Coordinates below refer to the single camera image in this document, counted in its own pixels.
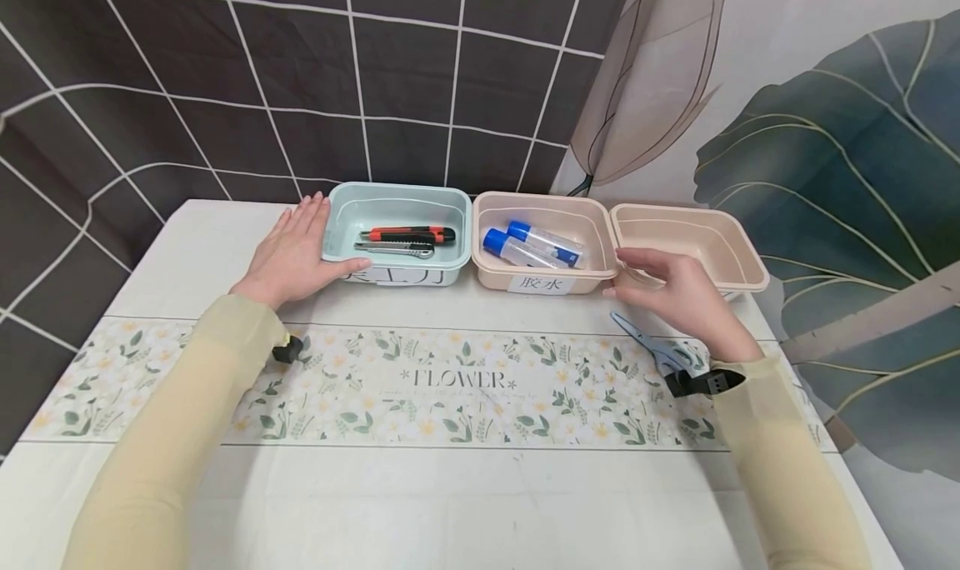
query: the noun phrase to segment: person's left hand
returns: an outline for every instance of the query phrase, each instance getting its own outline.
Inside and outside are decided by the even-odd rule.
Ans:
[[[366,258],[335,264],[321,261],[329,216],[330,200],[322,192],[304,197],[295,210],[284,210],[257,246],[247,274],[230,293],[276,311],[287,301],[307,298],[341,276],[370,268],[371,261]]]

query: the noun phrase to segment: white tablecloth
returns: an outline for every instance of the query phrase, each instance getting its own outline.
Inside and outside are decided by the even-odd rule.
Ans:
[[[195,320],[241,276],[283,206],[188,202],[106,317]],[[733,303],[776,340],[751,297]],[[599,296],[482,287],[340,283],[286,307],[284,322],[680,336]],[[790,372],[784,364],[784,372]],[[25,442],[0,467],[5,568],[58,568],[110,448]],[[825,447],[878,569],[902,568],[840,455]],[[225,445],[191,508],[191,568],[765,568],[727,452]]]

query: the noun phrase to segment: sleeve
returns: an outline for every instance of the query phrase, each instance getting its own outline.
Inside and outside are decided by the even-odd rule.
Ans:
[[[186,567],[185,507],[243,393],[288,339],[260,303],[223,296],[210,306],[103,464],[70,534],[65,570]]]
[[[810,437],[779,356],[715,362],[746,377],[713,396],[772,570],[870,568],[846,494]]]

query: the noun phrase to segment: large green leaf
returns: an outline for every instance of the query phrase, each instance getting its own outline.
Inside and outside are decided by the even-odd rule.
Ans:
[[[765,87],[700,149],[696,199],[739,218],[783,280],[791,337],[960,259],[958,110],[954,12]],[[879,457],[960,480],[960,309],[800,369]]]

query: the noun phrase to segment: light blue plastic container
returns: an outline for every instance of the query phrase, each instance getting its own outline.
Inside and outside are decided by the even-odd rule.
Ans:
[[[323,237],[323,259],[339,262],[368,257],[373,266],[350,274],[349,282],[377,285],[446,287],[470,260],[473,211],[463,191],[378,182],[345,182],[330,191],[330,220]],[[353,244],[374,227],[440,225],[456,231],[456,241],[437,246],[428,260],[405,255],[360,252]]]

